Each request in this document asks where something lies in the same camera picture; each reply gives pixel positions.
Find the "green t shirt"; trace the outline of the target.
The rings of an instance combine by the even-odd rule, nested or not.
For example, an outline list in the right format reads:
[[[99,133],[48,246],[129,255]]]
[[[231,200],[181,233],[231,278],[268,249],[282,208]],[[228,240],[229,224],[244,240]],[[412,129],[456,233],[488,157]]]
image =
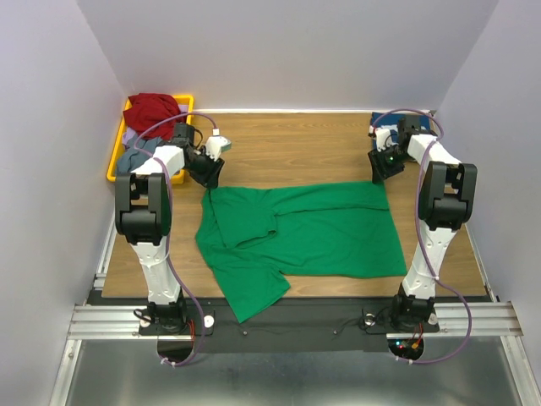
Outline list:
[[[201,206],[196,244],[240,323],[282,298],[289,276],[407,273],[381,184],[220,187]]]

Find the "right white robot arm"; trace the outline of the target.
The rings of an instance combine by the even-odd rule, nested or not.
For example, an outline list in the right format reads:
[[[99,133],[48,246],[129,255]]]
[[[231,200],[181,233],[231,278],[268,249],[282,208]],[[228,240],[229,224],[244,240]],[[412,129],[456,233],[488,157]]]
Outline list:
[[[436,122],[424,126],[424,112],[395,110],[374,118],[368,157],[372,181],[381,184],[401,173],[406,162],[419,165],[414,207],[418,238],[412,264],[391,305],[396,327],[434,325],[436,288],[445,253],[473,212],[478,169],[461,162],[441,144],[443,129]]]

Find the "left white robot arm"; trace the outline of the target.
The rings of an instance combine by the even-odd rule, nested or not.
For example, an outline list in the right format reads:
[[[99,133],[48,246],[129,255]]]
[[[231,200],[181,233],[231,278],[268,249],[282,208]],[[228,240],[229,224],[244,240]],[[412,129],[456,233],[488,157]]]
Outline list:
[[[194,143],[195,128],[175,123],[170,141],[153,151],[133,143],[145,161],[115,180],[115,225],[137,255],[148,290],[147,305],[136,310],[142,334],[176,334],[188,325],[183,286],[170,264],[172,176],[185,170],[206,189],[218,186],[231,141],[217,126],[203,145]]]

